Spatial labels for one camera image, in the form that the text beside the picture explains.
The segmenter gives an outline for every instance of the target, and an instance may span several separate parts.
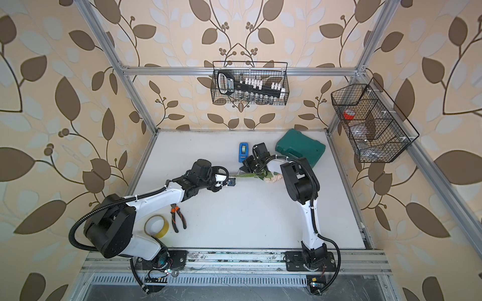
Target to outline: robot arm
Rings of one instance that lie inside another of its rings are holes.
[[[85,216],[82,218],[86,220],[84,234],[93,243],[94,250],[100,251],[105,258],[122,254],[152,260],[167,248],[144,233],[133,233],[134,224],[152,212],[197,195],[200,189],[207,188],[213,192],[221,190],[227,184],[228,176],[224,167],[211,166],[209,161],[199,159],[183,176],[167,181],[159,190],[123,198],[116,194],[109,195],[100,204],[100,208],[106,207],[104,210],[94,209],[98,212],[91,214],[88,219]],[[76,229],[72,227],[70,231],[70,242],[76,247],[89,248],[75,240],[73,234]]]
[[[305,158],[271,156],[264,143],[255,145],[253,154],[244,160],[241,170],[254,173],[269,170],[283,174],[288,195],[297,202],[300,212],[304,265],[309,270],[317,270],[328,256],[324,240],[334,242],[321,236],[317,230],[319,221],[316,210],[320,184],[313,170]],[[209,161],[199,159],[183,176],[167,181],[159,190],[123,198],[109,195],[99,208],[74,224],[69,240],[80,249],[98,250],[106,258],[127,255],[147,261],[165,262],[165,258],[161,257],[167,256],[166,246],[159,240],[144,235],[144,232],[133,233],[134,224],[158,209],[195,196],[202,188],[217,192],[228,183],[228,177],[225,168],[211,166]],[[84,221],[84,234],[94,247],[82,245],[75,240],[75,231]]]

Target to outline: green tool case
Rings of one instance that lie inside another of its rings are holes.
[[[276,143],[275,150],[289,157],[305,157],[313,168],[325,152],[326,146],[320,141],[313,140],[301,132],[291,129]]]

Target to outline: wire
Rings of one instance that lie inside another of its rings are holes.
[[[131,258],[129,261],[131,263],[131,271],[132,271],[132,275],[134,276],[134,279],[140,285],[142,290],[148,295],[150,293],[149,289],[144,283],[142,283],[141,278],[139,278],[139,275],[137,275],[137,272],[135,271],[135,268],[134,268],[134,260]]]

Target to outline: blue multimeter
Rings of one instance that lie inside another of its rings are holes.
[[[248,157],[248,144],[246,142],[240,143],[239,162],[242,163]]]

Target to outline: roll of tape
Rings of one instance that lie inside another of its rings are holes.
[[[144,233],[156,238],[161,238],[166,235],[167,230],[169,230],[169,222],[167,222],[167,220],[160,214],[151,216],[144,224]]]

